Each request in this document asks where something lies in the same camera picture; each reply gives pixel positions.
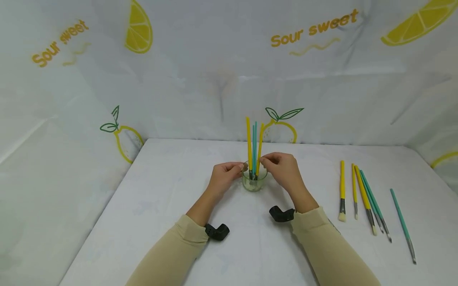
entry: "yellow lemon slice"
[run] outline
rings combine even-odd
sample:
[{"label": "yellow lemon slice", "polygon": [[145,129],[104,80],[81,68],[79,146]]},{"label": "yellow lemon slice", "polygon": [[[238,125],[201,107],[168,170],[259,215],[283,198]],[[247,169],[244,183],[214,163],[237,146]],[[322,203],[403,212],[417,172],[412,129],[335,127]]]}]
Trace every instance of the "yellow lemon slice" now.
[{"label": "yellow lemon slice", "polygon": [[153,44],[153,28],[143,8],[132,0],[131,18],[125,39],[125,47],[137,54],[144,54]]},{"label": "yellow lemon slice", "polygon": [[458,0],[431,0],[381,40],[388,46],[410,43],[442,24],[457,6]]}]

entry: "yellow wavy line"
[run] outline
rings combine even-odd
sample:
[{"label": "yellow wavy line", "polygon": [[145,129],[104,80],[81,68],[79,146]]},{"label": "yellow wavy line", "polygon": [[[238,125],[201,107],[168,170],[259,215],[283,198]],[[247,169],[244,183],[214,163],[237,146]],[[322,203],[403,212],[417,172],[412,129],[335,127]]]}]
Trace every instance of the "yellow wavy line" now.
[{"label": "yellow wavy line", "polygon": [[85,42],[85,43],[83,44],[83,48],[82,48],[81,52],[78,52],[78,51],[73,52],[73,59],[72,59],[70,62],[64,62],[62,65],[63,65],[63,66],[74,65],[74,64],[76,63],[76,60],[77,60],[77,58],[76,58],[75,55],[76,55],[76,54],[84,54],[84,53],[86,52],[86,47],[87,47],[87,46],[90,46],[90,45],[92,45],[92,44],[91,44],[91,43],[88,43],[88,42]]},{"label": "yellow wavy line", "polygon": [[440,162],[455,156],[458,156],[458,152],[450,152],[448,154],[442,155],[436,160],[434,160],[434,162],[431,164],[431,168],[434,169]]},{"label": "yellow wavy line", "polygon": [[289,54],[300,57],[300,56],[302,56],[303,54],[307,53],[311,48],[316,48],[316,49],[318,49],[318,50],[324,50],[324,49],[326,49],[327,47],[329,47],[329,46],[330,46],[332,43],[334,43],[334,42],[340,42],[340,39],[339,39],[339,38],[334,38],[334,39],[332,39],[329,43],[327,43],[324,47],[320,47],[320,46],[318,46],[318,45],[316,45],[316,44],[312,44],[312,45],[308,46],[308,47],[307,47],[304,51],[302,51],[301,53],[290,52]]}]

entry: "green leaf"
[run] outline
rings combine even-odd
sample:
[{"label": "green leaf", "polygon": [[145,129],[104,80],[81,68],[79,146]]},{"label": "green leaf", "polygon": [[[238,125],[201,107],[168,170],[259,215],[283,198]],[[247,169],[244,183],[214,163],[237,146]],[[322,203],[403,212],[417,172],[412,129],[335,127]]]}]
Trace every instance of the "green leaf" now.
[{"label": "green leaf", "polygon": [[278,117],[278,114],[277,112],[273,109],[273,108],[270,108],[270,107],[266,107],[266,111],[267,111],[267,114],[269,114],[269,116],[275,120],[275,121],[279,121],[280,118]]},{"label": "green leaf", "polygon": [[119,116],[119,105],[116,106],[113,111],[111,112],[111,115],[113,115],[114,120],[118,122],[118,116]]},{"label": "green leaf", "polygon": [[108,133],[113,133],[118,129],[118,125],[114,123],[105,123],[100,127],[100,130],[108,132]]},{"label": "green leaf", "polygon": [[280,116],[279,120],[285,120],[285,119],[290,119],[291,117],[295,116],[299,112],[301,112],[303,108],[298,108],[298,109],[293,109],[291,111],[288,111],[287,113],[283,114]]}]

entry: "white backdrop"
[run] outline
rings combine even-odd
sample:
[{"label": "white backdrop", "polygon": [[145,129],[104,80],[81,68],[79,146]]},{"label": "white backdrop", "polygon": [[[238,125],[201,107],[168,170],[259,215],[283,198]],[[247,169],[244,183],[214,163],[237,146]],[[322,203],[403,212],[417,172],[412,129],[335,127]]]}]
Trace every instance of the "white backdrop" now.
[{"label": "white backdrop", "polygon": [[1,2],[0,284],[59,283],[143,138],[246,140],[245,116],[266,141],[408,145],[458,190],[456,6]]}]

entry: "finger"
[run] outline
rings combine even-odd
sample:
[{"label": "finger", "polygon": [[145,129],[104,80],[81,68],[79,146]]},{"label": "finger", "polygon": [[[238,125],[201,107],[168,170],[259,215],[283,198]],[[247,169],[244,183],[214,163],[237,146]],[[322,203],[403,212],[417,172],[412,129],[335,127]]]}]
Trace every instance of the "finger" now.
[{"label": "finger", "polygon": [[217,166],[222,167],[226,172],[228,172],[234,166],[237,166],[237,165],[240,165],[240,164],[243,164],[243,162],[227,162],[227,163],[218,164]]},{"label": "finger", "polygon": [[287,154],[280,153],[280,152],[274,152],[274,153],[266,154],[263,157],[269,159],[273,163],[278,163],[285,155]]},{"label": "finger", "polygon": [[228,174],[231,175],[232,179],[236,179],[238,175],[241,175],[243,170],[243,163],[240,163],[236,166],[233,166],[232,169],[228,171]]},{"label": "finger", "polygon": [[275,163],[272,163],[272,161],[270,161],[269,159],[267,158],[264,158],[262,157],[260,159],[260,163],[264,166],[264,168],[266,168],[266,170],[270,173],[272,173],[272,171],[275,171],[275,169],[278,167]]}]

